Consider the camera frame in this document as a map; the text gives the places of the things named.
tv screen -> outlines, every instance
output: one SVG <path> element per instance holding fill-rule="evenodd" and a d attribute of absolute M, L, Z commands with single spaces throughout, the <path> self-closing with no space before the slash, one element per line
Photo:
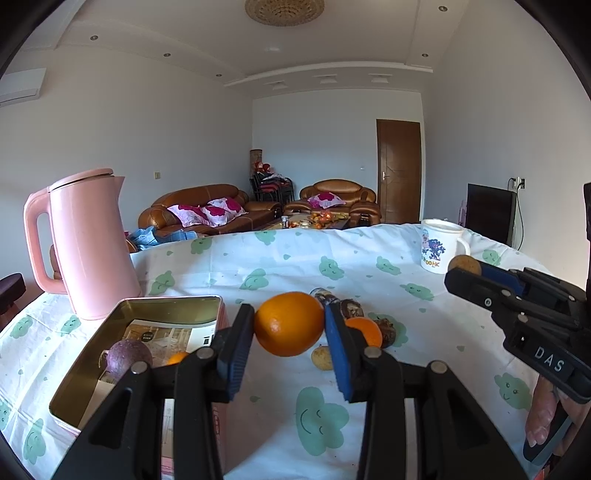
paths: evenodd
<path fill-rule="evenodd" d="M 511 247 L 516 199 L 510 190 L 469 183 L 466 228 Z"/>

wooden door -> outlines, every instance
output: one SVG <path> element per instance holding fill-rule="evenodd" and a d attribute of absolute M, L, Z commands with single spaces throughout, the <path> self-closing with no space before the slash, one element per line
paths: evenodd
<path fill-rule="evenodd" d="M 383 223 L 418 223 L 421 124 L 377 120 L 378 203 Z"/>

white tablecloth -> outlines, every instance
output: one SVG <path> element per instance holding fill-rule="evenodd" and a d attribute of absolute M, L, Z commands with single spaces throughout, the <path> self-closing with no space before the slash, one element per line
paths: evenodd
<path fill-rule="evenodd" d="M 480 260 L 545 271 L 505 245 L 471 232 L 465 238 Z M 443 275 L 420 267 L 420 246 L 417 225 L 378 225 L 221 235 L 132 259 L 145 294 L 219 294 L 230 321 L 240 303 L 256 308 L 286 291 L 325 287 L 358 300 L 366 315 L 394 322 L 397 341 L 388 351 L 400 361 L 447 362 L 527 465 L 521 449 L 537 374 L 504 351 L 502 331 L 487 311 L 450 295 Z M 98 326 L 79 321 L 66 296 L 43 294 L 0 334 L 0 429 L 38 480 L 51 477 L 73 441 L 48 404 Z M 228 410 L 226 479 L 355 478 L 365 405 L 344 402 L 334 373 L 316 369 L 310 352 L 279 358 L 253 342 L 242 389 Z M 300 442 L 296 426 L 296 411 L 308 404 L 328 412 L 325 431 L 332 432 L 313 445 Z"/>

blue gripper pad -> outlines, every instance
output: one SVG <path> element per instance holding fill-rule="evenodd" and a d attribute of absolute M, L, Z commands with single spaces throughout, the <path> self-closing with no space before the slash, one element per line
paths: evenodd
<path fill-rule="evenodd" d="M 242 384 L 254 334 L 254 313 L 252 306 L 241 305 L 230 334 L 217 358 L 217 373 L 226 383 L 226 392 L 230 401 L 240 391 Z"/>
<path fill-rule="evenodd" d="M 340 318 L 342 328 L 347 333 L 345 323 Z M 330 308 L 330 304 L 324 306 L 324 329 L 326 331 L 326 340 L 329 343 L 330 356 L 335 369 L 336 383 L 339 391 L 343 394 L 346 401 L 353 398 L 353 385 L 351 384 L 351 365 L 347 358 L 345 346 L 343 344 L 339 327 L 335 316 Z"/>
<path fill-rule="evenodd" d="M 507 270 L 503 270 L 502 268 L 493 267 L 492 265 L 486 264 L 484 262 L 480 262 L 480 266 L 482 267 L 483 277 L 500 283 L 509 290 L 513 290 L 515 295 L 518 297 L 523 296 L 524 286 L 521 284 L 519 278 L 517 278 L 515 274 L 508 272 Z"/>

white mug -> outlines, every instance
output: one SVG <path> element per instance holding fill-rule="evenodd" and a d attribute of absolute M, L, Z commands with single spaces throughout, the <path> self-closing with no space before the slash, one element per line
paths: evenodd
<path fill-rule="evenodd" d="M 462 238 L 464 227 L 438 219 L 423 220 L 421 227 L 421 265 L 425 270 L 447 273 L 449 262 L 457 255 L 458 243 L 463 245 L 466 255 L 470 255 L 470 246 Z"/>

